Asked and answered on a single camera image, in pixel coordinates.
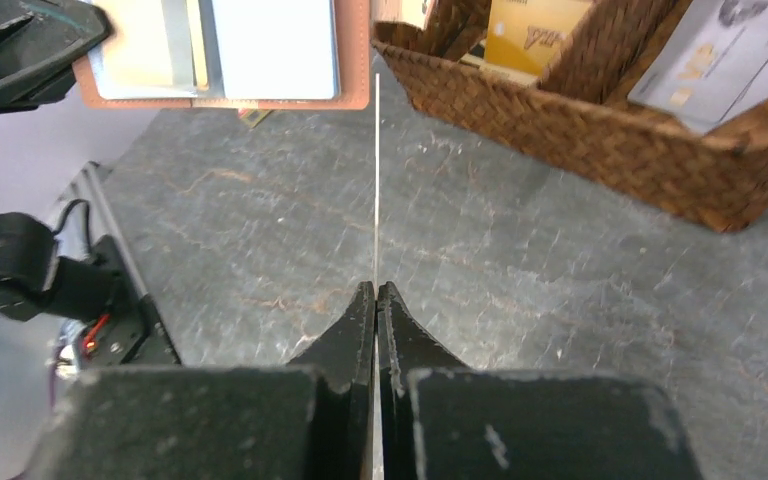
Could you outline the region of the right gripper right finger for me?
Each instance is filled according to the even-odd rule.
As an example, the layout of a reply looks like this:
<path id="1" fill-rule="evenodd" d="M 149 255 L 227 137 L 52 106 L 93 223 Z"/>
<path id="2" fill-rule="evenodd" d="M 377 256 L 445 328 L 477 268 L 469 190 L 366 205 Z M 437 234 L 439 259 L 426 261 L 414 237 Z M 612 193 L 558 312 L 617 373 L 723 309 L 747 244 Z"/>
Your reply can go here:
<path id="1" fill-rule="evenodd" d="M 378 291 L 377 344 L 384 478 L 414 479 L 407 374 L 418 368 L 461 368 L 466 364 L 414 319 L 391 281 Z"/>

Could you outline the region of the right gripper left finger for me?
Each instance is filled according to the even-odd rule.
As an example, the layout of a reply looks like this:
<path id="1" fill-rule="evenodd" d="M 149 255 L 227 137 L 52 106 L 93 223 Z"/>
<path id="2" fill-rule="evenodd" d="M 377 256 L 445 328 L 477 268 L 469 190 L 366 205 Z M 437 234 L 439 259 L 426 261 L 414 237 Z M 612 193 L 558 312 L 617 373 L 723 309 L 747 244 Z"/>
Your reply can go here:
<path id="1" fill-rule="evenodd" d="M 307 479 L 372 477 L 375 287 L 361 282 L 340 318 L 289 363 L 319 375 Z"/>

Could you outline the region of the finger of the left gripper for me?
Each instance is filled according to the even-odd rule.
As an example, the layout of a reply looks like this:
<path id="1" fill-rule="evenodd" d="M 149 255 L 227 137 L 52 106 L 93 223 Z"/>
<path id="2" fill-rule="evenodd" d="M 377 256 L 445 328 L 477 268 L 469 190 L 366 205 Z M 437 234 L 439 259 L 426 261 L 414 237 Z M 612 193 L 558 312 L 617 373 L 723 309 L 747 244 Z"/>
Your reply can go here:
<path id="1" fill-rule="evenodd" d="M 104 12 L 82 1 L 0 1 L 0 114 L 63 100 L 72 64 L 112 32 Z"/>

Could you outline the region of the thin white credit card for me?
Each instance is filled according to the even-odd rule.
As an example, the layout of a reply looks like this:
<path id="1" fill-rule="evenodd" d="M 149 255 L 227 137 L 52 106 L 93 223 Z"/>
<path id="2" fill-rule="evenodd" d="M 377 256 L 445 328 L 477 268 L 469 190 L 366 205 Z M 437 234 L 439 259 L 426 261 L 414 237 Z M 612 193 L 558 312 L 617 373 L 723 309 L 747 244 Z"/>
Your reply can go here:
<path id="1" fill-rule="evenodd" d="M 379 264 L 380 264 L 380 184 L 381 184 L 381 77 L 379 73 L 374 74 L 374 182 L 373 182 L 373 255 L 372 255 L 372 278 L 374 293 L 377 293 L 379 286 Z M 379 346 L 378 335 L 373 335 L 374 353 L 373 353 L 373 479 L 381 480 L 384 478 L 383 464 L 383 441 L 380 436 L 382 433 L 381 424 L 381 397 L 380 397 L 380 379 L 379 379 Z"/>

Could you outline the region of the yellow VIP card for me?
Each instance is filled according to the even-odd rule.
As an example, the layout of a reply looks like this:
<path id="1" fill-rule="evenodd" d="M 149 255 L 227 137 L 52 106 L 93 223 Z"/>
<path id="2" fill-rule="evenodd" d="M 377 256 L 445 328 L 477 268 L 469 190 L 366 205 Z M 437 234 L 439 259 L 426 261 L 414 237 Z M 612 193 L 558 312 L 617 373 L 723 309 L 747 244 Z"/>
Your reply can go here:
<path id="1" fill-rule="evenodd" d="M 593 6 L 589 0 L 493 0 L 484 59 L 539 76 Z"/>

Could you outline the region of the tan cards in basket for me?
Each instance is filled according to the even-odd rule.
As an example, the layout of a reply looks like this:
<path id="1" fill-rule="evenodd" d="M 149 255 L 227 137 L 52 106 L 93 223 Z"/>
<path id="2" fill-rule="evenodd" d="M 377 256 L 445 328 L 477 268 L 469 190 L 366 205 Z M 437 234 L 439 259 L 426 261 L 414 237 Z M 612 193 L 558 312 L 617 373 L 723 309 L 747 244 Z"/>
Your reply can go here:
<path id="1" fill-rule="evenodd" d="M 435 5 L 435 0 L 372 0 L 372 19 L 374 22 L 403 24 L 424 30 Z"/>

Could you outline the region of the grey cards in basket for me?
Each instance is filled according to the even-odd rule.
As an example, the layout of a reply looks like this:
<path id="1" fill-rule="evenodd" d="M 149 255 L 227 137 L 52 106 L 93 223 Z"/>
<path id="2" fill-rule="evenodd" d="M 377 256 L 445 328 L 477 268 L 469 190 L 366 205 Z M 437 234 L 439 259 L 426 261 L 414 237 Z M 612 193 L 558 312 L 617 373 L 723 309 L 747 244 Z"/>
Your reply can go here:
<path id="1" fill-rule="evenodd" d="M 768 1 L 690 4 L 627 96 L 705 134 L 768 99 Z"/>

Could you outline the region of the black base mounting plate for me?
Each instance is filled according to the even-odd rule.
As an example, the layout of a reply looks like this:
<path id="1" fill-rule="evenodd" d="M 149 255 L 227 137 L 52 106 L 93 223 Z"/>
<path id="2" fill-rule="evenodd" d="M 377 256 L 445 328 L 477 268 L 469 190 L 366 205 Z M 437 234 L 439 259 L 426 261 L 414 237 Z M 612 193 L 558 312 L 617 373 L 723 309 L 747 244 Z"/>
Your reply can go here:
<path id="1" fill-rule="evenodd" d="M 94 245 L 101 266 L 118 275 L 119 291 L 108 307 L 106 320 L 82 332 L 75 344 L 80 369 L 125 364 L 179 365 L 180 356 L 166 331 L 150 294 L 137 285 L 117 240 L 103 236 Z"/>

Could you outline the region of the brown woven divided basket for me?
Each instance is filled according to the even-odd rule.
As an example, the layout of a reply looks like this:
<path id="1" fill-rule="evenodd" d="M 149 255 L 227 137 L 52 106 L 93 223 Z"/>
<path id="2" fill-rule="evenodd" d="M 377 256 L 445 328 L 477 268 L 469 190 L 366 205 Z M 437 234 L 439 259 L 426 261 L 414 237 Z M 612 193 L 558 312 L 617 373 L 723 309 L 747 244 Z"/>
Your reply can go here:
<path id="1" fill-rule="evenodd" d="M 628 101 L 688 10 L 600 1 L 548 71 L 521 86 L 463 65 L 486 1 L 439 1 L 427 28 L 378 22 L 372 44 L 413 107 L 717 232 L 768 208 L 768 100 L 707 135 Z"/>

